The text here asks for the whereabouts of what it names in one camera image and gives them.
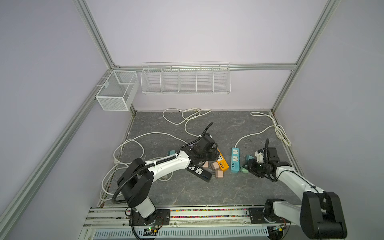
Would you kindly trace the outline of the black power strip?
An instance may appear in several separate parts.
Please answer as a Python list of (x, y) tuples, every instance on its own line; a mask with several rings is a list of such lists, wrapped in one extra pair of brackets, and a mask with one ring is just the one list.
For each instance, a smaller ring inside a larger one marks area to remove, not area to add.
[(212, 178), (212, 173), (197, 165), (189, 166), (186, 170), (207, 183), (209, 183)]

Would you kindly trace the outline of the pink plug adapter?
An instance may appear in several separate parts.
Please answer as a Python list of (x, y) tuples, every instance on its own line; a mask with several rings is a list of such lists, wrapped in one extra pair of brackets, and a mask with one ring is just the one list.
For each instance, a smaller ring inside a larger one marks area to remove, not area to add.
[(204, 169), (209, 169), (209, 168), (210, 168), (210, 163), (209, 163), (209, 162), (205, 162), (205, 163), (203, 164), (203, 168), (204, 168)]

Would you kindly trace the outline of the white mesh box basket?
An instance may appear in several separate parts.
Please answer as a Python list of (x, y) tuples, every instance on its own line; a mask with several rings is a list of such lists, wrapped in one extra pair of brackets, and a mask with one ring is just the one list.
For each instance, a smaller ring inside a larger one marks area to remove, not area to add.
[(96, 99), (104, 111), (129, 111), (140, 83), (135, 71), (111, 71)]

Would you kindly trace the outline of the teal power strip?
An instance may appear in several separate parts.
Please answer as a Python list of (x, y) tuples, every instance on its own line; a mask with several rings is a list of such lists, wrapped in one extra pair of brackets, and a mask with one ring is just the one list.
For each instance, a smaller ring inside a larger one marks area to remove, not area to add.
[(231, 172), (238, 173), (240, 171), (240, 150), (232, 148), (231, 151)]

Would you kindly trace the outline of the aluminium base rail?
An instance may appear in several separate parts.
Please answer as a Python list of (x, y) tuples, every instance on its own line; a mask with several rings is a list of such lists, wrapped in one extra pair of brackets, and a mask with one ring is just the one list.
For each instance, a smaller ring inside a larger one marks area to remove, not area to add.
[(262, 206), (165, 207), (155, 223), (144, 225), (129, 208), (91, 209), (80, 240), (291, 240), (302, 229), (289, 220), (266, 221)]

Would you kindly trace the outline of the orange power strip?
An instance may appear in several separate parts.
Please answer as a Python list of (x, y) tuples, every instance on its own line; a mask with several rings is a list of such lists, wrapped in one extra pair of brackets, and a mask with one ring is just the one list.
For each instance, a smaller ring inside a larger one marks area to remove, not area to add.
[(219, 149), (217, 149), (217, 163), (221, 171), (225, 172), (229, 169), (229, 165)]

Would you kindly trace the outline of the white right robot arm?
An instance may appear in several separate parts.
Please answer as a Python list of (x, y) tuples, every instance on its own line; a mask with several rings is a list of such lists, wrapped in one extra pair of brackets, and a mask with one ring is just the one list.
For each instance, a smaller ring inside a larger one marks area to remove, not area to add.
[(347, 225), (337, 194), (316, 187), (287, 162), (259, 163), (251, 159), (245, 167), (258, 178), (266, 178), (273, 183), (284, 183), (301, 200), (301, 205), (296, 206), (283, 199), (268, 199), (263, 211), (263, 217), (268, 223), (285, 219), (301, 227), (309, 239), (347, 237)]

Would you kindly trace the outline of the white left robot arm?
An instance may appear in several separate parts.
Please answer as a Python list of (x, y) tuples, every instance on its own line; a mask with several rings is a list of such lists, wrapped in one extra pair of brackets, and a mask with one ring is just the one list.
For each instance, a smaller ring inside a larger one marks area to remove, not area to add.
[(217, 154), (217, 144), (204, 148), (194, 144), (158, 160), (135, 159), (118, 180), (111, 202), (114, 205), (125, 203), (131, 212), (139, 213), (145, 222), (153, 223), (159, 214), (149, 197), (152, 184), (168, 174), (184, 169), (209, 182), (212, 174), (204, 173), (205, 170), (199, 164), (215, 160)]

